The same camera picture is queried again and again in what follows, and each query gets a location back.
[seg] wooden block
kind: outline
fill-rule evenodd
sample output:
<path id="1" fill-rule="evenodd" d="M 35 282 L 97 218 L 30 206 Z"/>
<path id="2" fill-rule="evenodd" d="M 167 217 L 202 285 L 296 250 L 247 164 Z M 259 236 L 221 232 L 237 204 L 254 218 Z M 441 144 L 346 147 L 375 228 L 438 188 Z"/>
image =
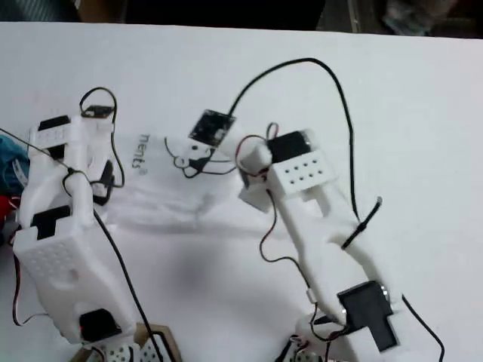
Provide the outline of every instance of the wooden block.
<path id="1" fill-rule="evenodd" d="M 170 329 L 166 326 L 159 326 L 157 324 L 150 324 L 151 330 L 156 333 L 163 333 L 165 336 L 166 341 L 170 349 L 174 355 L 174 362 L 182 362 L 180 351 L 174 341 L 173 334 L 171 333 Z M 134 341 L 142 348 L 144 343 L 149 339 L 148 332 L 144 324 L 137 324 L 136 333 L 134 334 Z M 92 351 L 81 348 L 75 354 L 75 356 L 70 360 L 70 362 L 85 362 L 89 356 L 91 355 Z"/>

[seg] blue fabric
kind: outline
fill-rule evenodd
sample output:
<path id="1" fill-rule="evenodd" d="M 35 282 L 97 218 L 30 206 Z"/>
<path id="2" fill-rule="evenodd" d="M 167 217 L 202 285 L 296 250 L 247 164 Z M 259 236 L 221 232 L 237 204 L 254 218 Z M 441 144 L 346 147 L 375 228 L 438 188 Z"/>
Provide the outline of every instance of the blue fabric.
<path id="1" fill-rule="evenodd" d="M 29 175 L 27 152 L 6 136 L 0 135 L 0 193 L 20 195 L 23 185 L 14 172 L 13 162 L 18 160 L 25 176 Z"/>

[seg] white table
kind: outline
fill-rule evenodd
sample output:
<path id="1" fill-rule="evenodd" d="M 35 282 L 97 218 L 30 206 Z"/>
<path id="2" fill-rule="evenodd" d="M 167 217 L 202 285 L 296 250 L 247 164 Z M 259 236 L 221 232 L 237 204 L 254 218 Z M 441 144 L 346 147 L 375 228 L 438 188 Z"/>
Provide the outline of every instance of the white table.
<path id="1" fill-rule="evenodd" d="M 447 360 L 481 360 L 481 95 L 483 42 L 320 32 L 157 26 L 0 24 L 0 123 L 24 134 L 72 113 L 89 88 L 112 88 L 119 133 L 140 125 L 187 134 L 206 108 L 226 112 L 243 85 L 271 65 L 317 57 L 336 72 L 355 127 L 359 209 L 384 205 L 366 231 L 403 291 L 447 347 Z M 245 128 L 269 121 L 311 127 L 348 191 L 347 130 L 329 77 L 315 66 L 263 80 L 237 109 Z M 257 242 L 270 216 L 240 201 L 220 206 L 194 235 L 118 236 L 149 319 L 174 332 L 186 361 L 273 360 L 312 307 L 294 268 L 267 265 Z M 237 228 L 236 212 L 244 222 Z M 251 220 L 259 220 L 250 230 Z M 294 253 L 287 238 L 267 253 Z M 183 261 L 202 255 L 187 283 Z M 11 322 L 11 255 L 0 250 L 0 360 L 67 360 L 50 321 Z M 143 281 L 149 281 L 149 288 Z M 38 310 L 24 278 L 22 313 Z M 414 360 L 436 360 L 431 337 Z"/>

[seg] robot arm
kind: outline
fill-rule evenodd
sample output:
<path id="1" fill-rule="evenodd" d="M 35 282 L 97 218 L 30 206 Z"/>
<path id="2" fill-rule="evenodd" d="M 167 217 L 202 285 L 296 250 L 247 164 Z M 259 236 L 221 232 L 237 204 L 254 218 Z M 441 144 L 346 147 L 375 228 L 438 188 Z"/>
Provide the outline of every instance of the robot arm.
<path id="1" fill-rule="evenodd" d="M 92 124 L 96 132 L 90 134 Z M 94 220 L 93 191 L 85 176 L 93 176 L 94 165 L 104 168 L 96 163 L 106 157 L 98 152 L 94 160 L 89 147 L 110 132 L 102 121 L 77 115 L 43 121 L 30 133 L 31 144 L 58 161 L 29 148 L 29 183 L 14 253 L 35 281 L 45 311 L 71 343 L 105 344 L 132 338 L 136 330 L 131 298 L 105 263 L 106 237 Z M 65 165 L 84 174 L 67 177 Z"/>
<path id="2" fill-rule="evenodd" d="M 297 334 L 314 351 L 324 355 L 329 336 L 341 330 L 344 334 L 332 342 L 338 360 L 394 360 L 411 346 L 410 316 L 400 303 L 401 293 L 373 258 L 369 240 L 359 235 L 357 243 L 342 247 L 360 222 L 310 131 L 249 138 L 233 118 L 207 111 L 190 136 L 217 147 L 238 165 L 245 183 L 242 200 L 279 212 L 309 284 L 309 300 L 325 315 L 316 322 L 302 318 L 297 326 Z M 320 208 L 319 217 L 307 212 L 304 203 L 311 200 Z M 349 262 L 361 269 L 358 278 L 337 270 Z"/>

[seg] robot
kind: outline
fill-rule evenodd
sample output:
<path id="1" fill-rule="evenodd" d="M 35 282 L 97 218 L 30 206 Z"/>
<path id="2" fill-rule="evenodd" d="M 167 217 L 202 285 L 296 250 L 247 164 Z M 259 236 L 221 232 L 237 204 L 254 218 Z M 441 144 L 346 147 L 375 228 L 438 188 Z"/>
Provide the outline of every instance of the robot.
<path id="1" fill-rule="evenodd" d="M 306 360 L 327 361 L 329 348 L 335 360 L 405 360 L 418 338 L 414 313 L 391 271 L 373 257 L 371 242 L 361 233 L 380 201 L 361 222 L 337 187 L 337 175 L 313 132 L 279 136 L 278 130 L 270 135 L 271 128 L 265 137 L 250 135 L 232 112 L 205 111 L 189 137 L 235 163 L 244 182 L 240 199 L 263 212 L 273 210 L 275 222 L 279 214 L 297 249 L 298 260 L 273 260 L 263 254 L 266 237 L 260 243 L 267 262 L 295 264 L 315 310 L 299 319 L 277 361 L 295 360 L 299 353 Z M 112 132 L 105 116 L 92 119 L 86 114 L 43 121 L 31 130 L 35 148 L 29 148 L 29 183 L 22 194 L 22 229 L 16 234 L 14 253 L 35 281 L 45 311 L 69 342 L 101 351 L 121 349 L 125 360 L 139 361 L 142 349 L 133 341 L 136 318 L 131 298 L 103 262 L 112 251 L 109 255 L 100 246 L 105 227 L 93 217 L 94 202 L 109 200 L 114 180 Z M 307 201 L 318 205 L 319 217 L 307 213 Z M 334 274 L 339 262 L 358 265 L 360 275 Z M 158 345 L 163 357 L 153 355 L 150 360 L 174 360 L 163 338 L 151 343 Z M 109 353 L 103 358 L 114 360 Z"/>

